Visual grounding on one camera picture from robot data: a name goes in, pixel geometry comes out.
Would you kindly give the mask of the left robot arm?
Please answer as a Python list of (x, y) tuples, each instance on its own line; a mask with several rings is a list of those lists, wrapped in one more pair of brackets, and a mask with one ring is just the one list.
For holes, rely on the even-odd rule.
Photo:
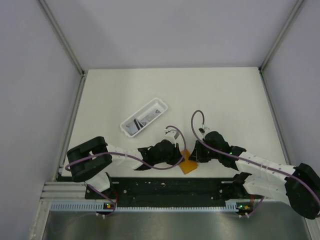
[(168, 170), (183, 161), (181, 151), (185, 149), (183, 136), (166, 137), (155, 145), (135, 149), (113, 146), (98, 136), (67, 152), (65, 170), (71, 173), (74, 182), (84, 182), (106, 199), (114, 191), (108, 166), (113, 164), (134, 171)]

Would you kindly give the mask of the yellow leather card holder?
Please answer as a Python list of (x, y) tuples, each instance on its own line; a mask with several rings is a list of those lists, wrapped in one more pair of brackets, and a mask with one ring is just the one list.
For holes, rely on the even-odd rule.
[(198, 168), (197, 162), (193, 160), (189, 160), (189, 157), (191, 156), (191, 154), (188, 150), (181, 151), (180, 153), (184, 155), (183, 161), (179, 164), (179, 167), (184, 175), (187, 175)]

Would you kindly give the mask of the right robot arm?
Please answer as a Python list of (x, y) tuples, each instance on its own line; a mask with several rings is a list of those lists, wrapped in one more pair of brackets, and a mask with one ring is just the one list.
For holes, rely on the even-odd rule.
[(199, 129), (190, 159), (199, 163), (217, 160), (239, 173), (233, 178), (233, 192), (239, 198), (259, 195), (289, 205), (300, 216), (314, 220), (320, 215), (320, 177), (311, 166), (275, 163), (245, 148), (229, 145), (217, 131)]

